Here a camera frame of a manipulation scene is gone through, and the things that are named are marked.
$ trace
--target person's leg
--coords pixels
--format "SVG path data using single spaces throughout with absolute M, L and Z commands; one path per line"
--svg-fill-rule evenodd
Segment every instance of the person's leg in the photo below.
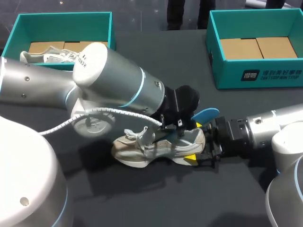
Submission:
M 180 30 L 183 22 L 185 0 L 169 0 L 167 5 L 167 30 Z
M 285 0 L 267 0 L 266 9 L 281 9 L 285 4 Z
M 215 0 L 200 0 L 198 29 L 207 29 L 209 11 L 216 8 Z

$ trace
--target teal box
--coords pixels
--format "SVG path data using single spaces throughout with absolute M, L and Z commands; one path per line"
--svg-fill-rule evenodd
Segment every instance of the teal box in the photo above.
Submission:
M 220 39 L 288 37 L 298 58 L 227 60 Z M 210 12 L 206 46 L 217 88 L 303 87 L 300 9 Z
M 112 12 L 19 14 L 2 57 L 20 60 L 31 42 L 103 41 L 115 49 Z M 72 70 L 74 63 L 38 63 L 58 70 Z

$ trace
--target black table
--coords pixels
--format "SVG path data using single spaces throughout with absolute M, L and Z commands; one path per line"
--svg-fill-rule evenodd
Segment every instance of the black table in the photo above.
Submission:
M 198 110 L 216 107 L 227 118 L 294 105 L 303 89 L 217 90 L 208 63 L 205 31 L 117 34 L 117 51 L 171 88 L 188 84 L 200 93 Z M 65 111 L 0 106 L 7 119 L 37 131 L 68 119 Z M 275 176 L 268 152 L 251 159 L 225 158 L 216 170 L 166 160 L 134 169 L 114 161 L 111 141 L 123 128 L 141 131 L 143 122 L 117 119 L 102 140 L 78 136 L 72 128 L 49 135 L 74 195 L 74 227 L 269 227 L 265 190 Z

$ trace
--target open box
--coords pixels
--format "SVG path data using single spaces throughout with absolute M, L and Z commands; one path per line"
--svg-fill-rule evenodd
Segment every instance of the open box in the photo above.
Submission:
M 91 42 L 105 42 L 115 49 L 111 12 L 19 14 L 2 57 L 19 61 L 22 51 L 38 53 L 50 45 L 78 52 Z M 36 65 L 72 70 L 74 63 Z
M 211 11 L 206 46 L 217 88 L 303 87 L 300 9 Z

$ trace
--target shoe sole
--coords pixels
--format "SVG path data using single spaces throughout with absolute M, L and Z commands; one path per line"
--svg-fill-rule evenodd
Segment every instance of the shoe sole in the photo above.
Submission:
M 185 160 L 184 157 L 186 156 L 183 156 L 183 157 L 165 157 L 165 158 L 169 158 L 170 160 L 172 160 L 173 162 L 179 164 L 179 165 L 185 165 L 185 166 L 197 166 L 198 163 L 193 161 L 193 162 L 190 162 L 190 160 Z M 149 159 L 149 160 L 146 160 L 146 161 L 143 161 L 143 162 L 131 162 L 131 161 L 125 161 L 125 160 L 121 160 L 121 159 L 118 159 L 116 157 L 114 157 L 116 160 L 118 160 L 119 162 L 121 162 L 122 164 L 124 165 L 127 165 L 127 166 L 131 166 L 131 167 L 135 167 L 135 168 L 144 168 L 146 167 L 150 162 L 156 160 L 157 158 L 154 158 L 154 159 Z

